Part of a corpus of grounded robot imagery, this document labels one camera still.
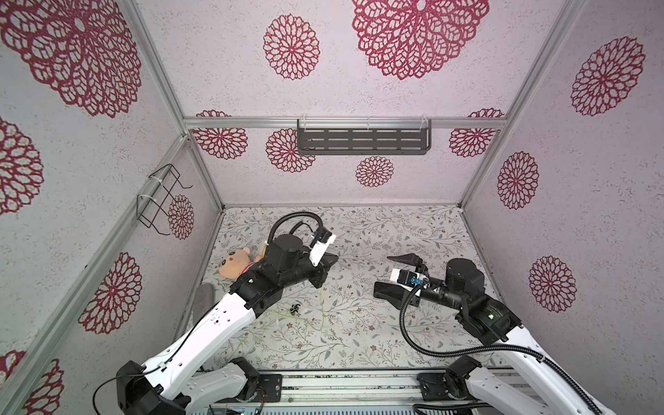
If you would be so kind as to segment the black smartphone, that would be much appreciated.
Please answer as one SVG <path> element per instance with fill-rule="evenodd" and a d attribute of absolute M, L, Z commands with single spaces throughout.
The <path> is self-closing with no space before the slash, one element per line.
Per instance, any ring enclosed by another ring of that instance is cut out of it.
<path fill-rule="evenodd" d="M 373 297 L 381 300 L 386 300 L 396 309 L 400 309 L 409 294 L 409 290 L 384 282 L 375 282 L 373 285 Z"/>

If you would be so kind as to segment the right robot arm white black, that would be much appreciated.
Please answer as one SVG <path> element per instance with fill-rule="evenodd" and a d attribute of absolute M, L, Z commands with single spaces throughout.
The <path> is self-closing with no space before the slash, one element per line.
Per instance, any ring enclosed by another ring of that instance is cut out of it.
<path fill-rule="evenodd" d="M 443 279 L 430 276 L 425 261 L 411 253 L 392 257 L 398 267 L 387 282 L 377 282 L 373 294 L 399 311 L 399 330 L 408 346 L 437 359 L 450 359 L 444 373 L 419 375 L 424 403 L 413 406 L 417 414 L 436 410 L 434 401 L 445 401 L 444 410 L 469 414 L 492 407 L 503 414 L 609 414 L 537 344 L 522 321 L 485 291 L 484 274 L 469 259 L 451 259 Z M 429 301 L 456 311 L 455 319 L 479 345 L 468 349 L 435 351 L 416 344 L 406 328 L 409 307 Z M 477 356 L 496 353 L 534 389 L 538 398 L 493 375 Z"/>

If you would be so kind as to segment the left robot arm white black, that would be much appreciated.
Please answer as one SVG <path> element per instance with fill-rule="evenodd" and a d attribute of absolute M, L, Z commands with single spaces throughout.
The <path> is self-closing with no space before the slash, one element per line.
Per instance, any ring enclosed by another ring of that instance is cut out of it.
<path fill-rule="evenodd" d="M 248 401 L 258 371 L 245 358 L 201 375 L 198 370 L 236 333 L 279 302 L 284 290 L 304 281 L 319 288 L 338 256 L 327 233 L 312 247 L 294 234 L 268 243 L 265 255 L 243 271 L 194 327 L 146 362 L 128 361 L 117 372 L 117 402 L 124 414 L 193 414 L 224 399 Z"/>

